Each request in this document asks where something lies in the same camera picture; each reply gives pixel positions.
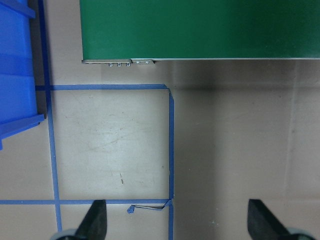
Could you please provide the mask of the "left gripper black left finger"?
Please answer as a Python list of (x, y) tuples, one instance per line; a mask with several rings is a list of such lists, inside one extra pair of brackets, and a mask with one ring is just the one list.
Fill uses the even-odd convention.
[(107, 229), (106, 201), (94, 200), (74, 236), (77, 240), (104, 240)]

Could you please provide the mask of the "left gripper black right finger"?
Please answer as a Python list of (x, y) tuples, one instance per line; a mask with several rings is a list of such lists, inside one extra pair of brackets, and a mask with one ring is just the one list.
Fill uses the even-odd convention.
[(247, 230), (252, 240), (297, 240), (260, 199), (250, 199)]

